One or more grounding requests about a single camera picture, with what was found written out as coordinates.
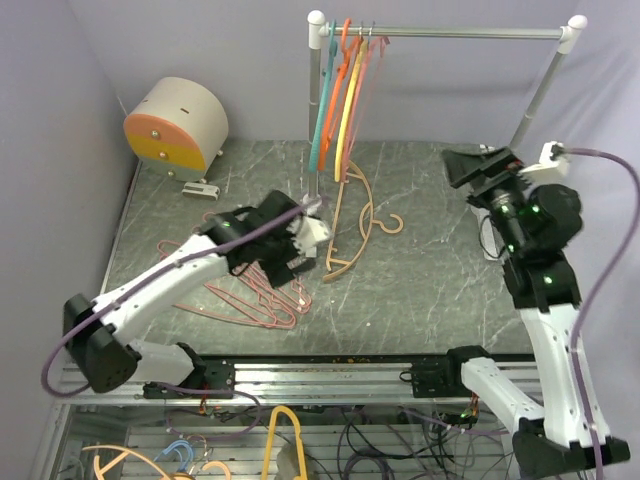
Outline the peach plastic hanger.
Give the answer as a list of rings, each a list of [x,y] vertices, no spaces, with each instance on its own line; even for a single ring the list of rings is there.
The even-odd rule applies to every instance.
[[[355,179],[362,183],[365,188],[367,201],[364,206],[361,208],[359,217],[358,217],[358,231],[361,237],[360,247],[354,256],[350,260],[344,260],[337,256],[338,248],[335,245],[336,237],[337,237],[337,227],[340,219],[342,203],[345,196],[346,184],[347,182],[343,182],[340,184],[338,190],[338,196],[336,200],[335,211],[333,214],[332,220],[332,238],[329,241],[327,252],[325,256],[325,267],[326,273],[322,277],[322,282],[324,284],[331,283],[338,279],[340,276],[351,270],[357,261],[360,259],[362,254],[365,251],[367,244],[371,238],[372,231],[375,227],[378,227],[382,232],[387,235],[397,235],[401,233],[404,229],[404,220],[401,216],[397,214],[391,214],[390,218],[396,222],[396,226],[394,228],[388,227],[384,224],[382,220],[379,220],[375,215],[374,208],[374,196],[373,189],[370,185],[369,180],[367,179],[364,172],[360,169],[359,166],[356,165],[355,162],[350,161],[349,166],[346,171],[347,180]]]

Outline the pink plastic hanger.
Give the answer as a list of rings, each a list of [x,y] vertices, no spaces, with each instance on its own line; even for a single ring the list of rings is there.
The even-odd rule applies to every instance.
[[[344,175],[342,182],[346,181],[346,176],[347,176],[346,171],[347,171],[347,167],[349,166],[351,152],[353,150],[353,147],[357,138],[357,134],[360,128],[360,124],[364,119],[365,111],[375,86],[378,70],[380,68],[380,65],[382,64],[386,46],[389,43],[390,41],[386,36],[375,37],[375,38],[368,36],[363,40],[362,47],[361,47],[361,52],[363,53],[363,60],[362,60],[359,79],[358,79],[356,90],[355,90],[353,110],[351,114],[351,124],[348,128],[348,133],[347,133],[347,141],[346,141],[346,147],[344,151],[345,156],[343,159],[343,167],[342,167],[342,173]],[[372,59],[375,53],[378,53],[378,62],[376,64],[376,67],[373,73],[373,79],[371,80],[370,85],[367,88],[364,88],[365,79],[367,76],[367,70],[369,65],[372,62]]]

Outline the yellow plastic hanger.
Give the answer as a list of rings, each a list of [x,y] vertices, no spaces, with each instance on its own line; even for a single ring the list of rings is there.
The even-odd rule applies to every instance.
[[[356,85],[359,79],[363,53],[362,47],[362,35],[358,34],[350,46],[346,46],[346,40],[348,37],[348,31],[351,26],[351,19],[347,18],[343,24],[343,31],[341,37],[341,46],[343,47],[343,64],[341,67],[349,74],[349,82],[344,95],[342,116],[339,125],[338,138],[336,142],[336,153],[334,158],[334,181],[340,183],[343,181],[343,159],[345,156],[345,147],[347,141],[348,128],[351,124],[351,114],[353,110]]]

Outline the teal plastic hanger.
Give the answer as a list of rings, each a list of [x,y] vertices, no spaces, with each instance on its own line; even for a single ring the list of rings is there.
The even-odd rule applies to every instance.
[[[310,97],[310,140],[311,150],[308,160],[308,171],[310,174],[318,172],[318,156],[320,148],[320,137],[324,123],[324,109],[327,106],[329,98],[329,88],[332,84],[333,75],[326,77],[330,64],[334,61],[330,60],[330,37],[335,39],[336,22],[328,23],[324,14],[319,10],[313,10],[307,17],[307,23],[309,25],[309,49],[311,60],[311,79],[310,90],[314,96]],[[321,51],[322,51],[322,39],[328,38],[328,53],[326,59],[326,66],[324,69],[321,65]]]

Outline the orange plastic hanger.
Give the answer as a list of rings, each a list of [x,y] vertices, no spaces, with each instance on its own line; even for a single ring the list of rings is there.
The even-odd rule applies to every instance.
[[[320,137],[320,148],[317,165],[319,171],[325,170],[327,153],[336,129],[336,120],[334,120],[334,114],[337,110],[342,85],[346,79],[347,74],[349,73],[352,54],[354,53],[355,48],[358,46],[358,40],[352,40],[350,44],[347,44],[348,31],[351,27],[351,23],[351,18],[345,19],[342,26],[340,44],[337,44],[336,40],[333,37],[330,37],[330,60],[335,60],[337,48],[340,48],[342,62],[337,67],[333,67],[333,64],[330,64],[327,67],[328,72],[326,77],[329,77],[329,75],[334,75],[334,80],[333,83],[330,84],[333,86],[333,89],[331,92],[331,96],[328,98],[327,106],[324,109],[325,117]]]

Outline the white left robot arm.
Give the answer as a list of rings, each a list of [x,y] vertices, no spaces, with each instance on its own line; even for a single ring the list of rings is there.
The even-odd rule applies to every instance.
[[[208,366],[189,345],[144,342],[162,311],[209,280],[237,276],[258,264],[272,288],[315,265],[308,251],[329,240],[327,224],[273,190],[256,207],[210,216],[172,254],[125,285],[93,300],[78,294],[64,305],[64,346],[98,394],[129,381],[192,397],[213,386]]]

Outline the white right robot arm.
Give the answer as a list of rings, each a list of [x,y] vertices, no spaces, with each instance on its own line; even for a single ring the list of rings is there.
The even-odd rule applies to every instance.
[[[562,183],[568,150],[547,143],[525,165],[503,147],[486,153],[443,154],[453,188],[468,187],[468,203],[487,212],[503,243],[507,290],[534,351],[542,397],[517,387],[480,346],[463,346],[401,374],[417,398],[470,395],[482,400],[512,438],[521,474],[544,479],[592,471],[630,459],[614,437],[591,383],[581,339],[588,308],[564,250],[581,231],[579,194]]]

